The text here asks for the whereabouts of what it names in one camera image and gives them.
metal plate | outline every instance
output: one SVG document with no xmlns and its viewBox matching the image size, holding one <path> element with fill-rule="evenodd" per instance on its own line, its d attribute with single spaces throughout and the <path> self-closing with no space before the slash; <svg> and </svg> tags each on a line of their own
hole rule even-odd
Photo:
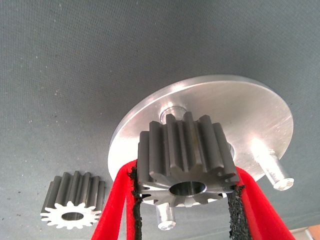
<svg viewBox="0 0 320 240">
<path fill-rule="evenodd" d="M 192 112 L 194 120 L 209 115 L 221 123 L 234 149 L 235 165 L 257 181 L 265 175 L 252 153 L 261 141 L 280 159 L 293 135 L 293 117 L 285 101 L 262 83 L 235 75 L 199 76 L 164 87 L 138 103 L 119 123 L 110 144 L 108 169 L 114 180 L 118 170 L 137 159 L 139 135 L 149 122 L 160 122 L 172 106 Z"/>
</svg>

gear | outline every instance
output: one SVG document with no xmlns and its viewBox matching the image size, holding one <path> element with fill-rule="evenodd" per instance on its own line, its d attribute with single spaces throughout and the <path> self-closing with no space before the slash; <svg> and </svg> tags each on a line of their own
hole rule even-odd
<svg viewBox="0 0 320 240">
<path fill-rule="evenodd" d="M 191 112 L 141 132 L 137 174 L 143 201 L 170 207 L 221 199 L 239 181 L 221 125 L 207 115 L 194 121 Z"/>
<path fill-rule="evenodd" d="M 50 183 L 40 215 L 47 225 L 57 229 L 92 226 L 100 218 L 105 198 L 105 182 L 78 171 L 55 176 Z"/>
<path fill-rule="evenodd" d="M 47 221 L 48 226 L 56 225 L 57 229 L 66 227 L 71 230 L 74 227 L 82 229 L 84 226 L 91 227 L 93 223 L 96 223 L 101 214 L 101 210 L 93 211 L 96 207 L 86 207 L 85 203 L 81 203 L 75 206 L 71 201 L 68 201 L 66 206 L 62 206 L 59 203 L 54 204 L 55 208 L 46 207 L 44 212 L 40 215 L 44 218 L 41 221 Z"/>
</svg>

silver gear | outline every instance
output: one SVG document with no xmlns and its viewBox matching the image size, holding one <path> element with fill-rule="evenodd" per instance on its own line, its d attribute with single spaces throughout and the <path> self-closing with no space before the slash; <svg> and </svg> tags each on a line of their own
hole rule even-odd
<svg viewBox="0 0 320 240">
<path fill-rule="evenodd" d="M 92 226 L 100 218 L 105 198 L 105 182 L 89 172 L 64 172 L 50 183 L 41 210 L 41 220 L 57 229 Z"/>
</svg>

